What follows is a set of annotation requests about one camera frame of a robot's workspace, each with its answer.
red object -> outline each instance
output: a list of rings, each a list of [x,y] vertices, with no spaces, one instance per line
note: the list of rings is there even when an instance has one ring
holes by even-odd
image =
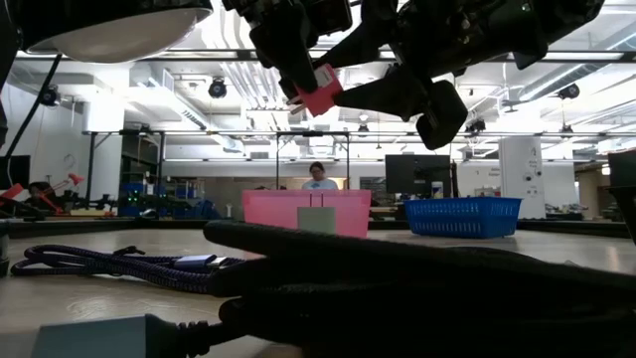
[[[338,81],[334,69],[329,65],[319,67],[314,71],[314,75],[318,81],[318,89],[315,92],[307,93],[298,87],[296,89],[311,115],[318,116],[336,105],[333,96],[342,91],[342,85]]]
[[[13,198],[17,197],[23,191],[24,191],[24,188],[22,187],[22,185],[16,184],[16,185],[12,186],[6,192],[2,193],[2,195],[0,195],[0,196],[3,197],[3,198],[7,198],[7,199],[13,199]],[[4,205],[4,202],[0,202],[0,207],[3,206],[3,205]]]
[[[307,207],[334,208],[336,234],[367,237],[370,190],[244,190],[245,221],[287,229],[298,229],[298,210]]]
[[[73,185],[77,186],[79,183],[81,183],[83,181],[83,178],[75,175],[73,173],[69,174],[69,178],[71,178],[71,180],[73,181]]]
[[[66,187],[67,185],[73,183],[74,186],[77,186],[79,183],[81,183],[83,181],[83,178],[70,173],[69,174],[69,179],[60,182],[58,184],[56,184],[55,186],[52,186],[51,188],[42,191],[40,193],[40,199],[42,199],[45,203],[47,203],[51,208],[53,208],[53,210],[55,210],[56,215],[62,215],[64,213],[64,210],[62,210],[59,206],[55,205],[51,200],[49,200],[49,198],[47,198],[47,195],[51,194],[51,193],[55,193],[56,190],[62,189],[64,187]]]

pink object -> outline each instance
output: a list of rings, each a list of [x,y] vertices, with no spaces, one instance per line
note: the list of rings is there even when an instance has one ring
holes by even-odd
[[[336,232],[366,238],[371,191],[245,190],[242,204],[246,222],[287,229],[297,229],[299,207],[335,207]]]
[[[300,88],[296,88],[296,90],[298,90],[298,95],[302,98],[311,115],[318,116],[326,113],[335,105],[333,96],[342,91],[342,85],[340,85],[334,69],[329,65],[316,69],[314,75],[316,75],[316,81],[318,82],[316,91],[307,93]]]

blue bin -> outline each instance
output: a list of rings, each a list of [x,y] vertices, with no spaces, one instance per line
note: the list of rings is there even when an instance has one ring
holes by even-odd
[[[515,234],[522,199],[456,198],[404,202],[414,234],[488,239]]]

pillar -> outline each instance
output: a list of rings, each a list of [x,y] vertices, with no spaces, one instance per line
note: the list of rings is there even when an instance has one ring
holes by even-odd
[[[541,139],[509,137],[499,142],[502,196],[521,198],[519,219],[544,219],[546,197]]]

lamp shade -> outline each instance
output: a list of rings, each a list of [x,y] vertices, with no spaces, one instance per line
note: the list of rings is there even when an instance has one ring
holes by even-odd
[[[24,52],[106,64],[164,51],[212,11],[210,0],[16,0],[12,8]]]

